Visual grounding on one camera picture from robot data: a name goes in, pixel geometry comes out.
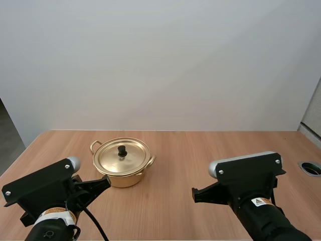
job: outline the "orange label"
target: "orange label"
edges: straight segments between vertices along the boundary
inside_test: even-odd
[[[66,211],[66,209],[63,208],[63,207],[53,207],[53,208],[47,209],[47,210],[45,211],[44,215],[49,214],[49,213],[65,212],[65,211]],[[76,216],[75,216],[71,211],[69,211],[69,213],[70,213],[72,219],[74,220],[74,223],[76,223],[76,222],[77,222]]]

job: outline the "black motor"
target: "black motor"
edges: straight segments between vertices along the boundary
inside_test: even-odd
[[[192,188],[194,201],[229,205],[254,241],[311,240],[275,205],[276,176],[285,174],[278,153],[214,161],[209,174],[218,182],[202,190]]]

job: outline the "warning label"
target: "warning label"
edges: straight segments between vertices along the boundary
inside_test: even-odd
[[[270,200],[268,200],[264,197],[253,198],[251,201],[257,207],[262,206],[262,205],[273,205]]]

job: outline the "screw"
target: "screw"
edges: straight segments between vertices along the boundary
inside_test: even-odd
[[[44,237],[52,238],[54,235],[55,235],[55,233],[53,231],[49,230],[45,233]]]

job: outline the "gray floor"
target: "gray floor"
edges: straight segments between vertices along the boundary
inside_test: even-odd
[[[2,101],[0,100],[0,175],[19,157],[25,150],[15,125]]]

